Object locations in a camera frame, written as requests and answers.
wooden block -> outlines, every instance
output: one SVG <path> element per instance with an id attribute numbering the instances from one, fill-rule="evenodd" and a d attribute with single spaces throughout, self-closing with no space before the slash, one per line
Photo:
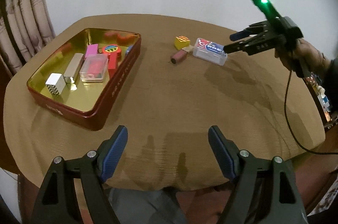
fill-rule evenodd
<path id="1" fill-rule="evenodd" d="M 176 49 L 180 50 L 184 47 L 189 46 L 190 40 L 189 40 L 189 38 L 187 38 L 185 36 L 176 36 L 174 45 L 175 45 Z"/>

curtain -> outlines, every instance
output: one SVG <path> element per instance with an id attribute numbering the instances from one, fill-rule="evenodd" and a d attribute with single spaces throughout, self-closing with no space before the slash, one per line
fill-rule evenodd
<path id="1" fill-rule="evenodd" d="M 0 61 L 14 75 L 54 34 L 44 0 L 5 0 L 5 7 L 8 24 L 0 11 Z"/>

red wooden block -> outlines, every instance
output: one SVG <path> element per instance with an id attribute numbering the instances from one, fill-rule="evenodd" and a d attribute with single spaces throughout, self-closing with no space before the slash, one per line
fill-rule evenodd
<path id="1" fill-rule="evenodd" d="M 111 53 L 109 57 L 109 62 L 108 62 L 109 78 L 112 78 L 114 76 L 114 74 L 116 73 L 117 67 L 118 67 L 118 54 Z"/>

silver rectangular block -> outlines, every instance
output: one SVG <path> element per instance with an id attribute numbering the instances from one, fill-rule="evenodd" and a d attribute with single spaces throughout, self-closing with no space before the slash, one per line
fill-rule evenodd
<path id="1" fill-rule="evenodd" d="M 64 78 L 66 83 L 75 83 L 79 71 L 83 64 L 83 53 L 75 53 L 72 60 L 70 61 L 67 69 L 65 70 Z"/>

plastic case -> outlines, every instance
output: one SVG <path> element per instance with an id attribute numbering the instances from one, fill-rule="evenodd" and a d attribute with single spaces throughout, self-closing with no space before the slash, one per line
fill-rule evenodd
<path id="1" fill-rule="evenodd" d="M 202 38 L 197 38 L 193 55 L 223 66 L 228 58 L 228 55 L 223 51 L 223 47 L 224 46 L 220 44 Z"/>
<path id="2" fill-rule="evenodd" d="M 80 70 L 82 82 L 103 82 L 107 65 L 107 54 L 94 54 L 88 56 Z"/>

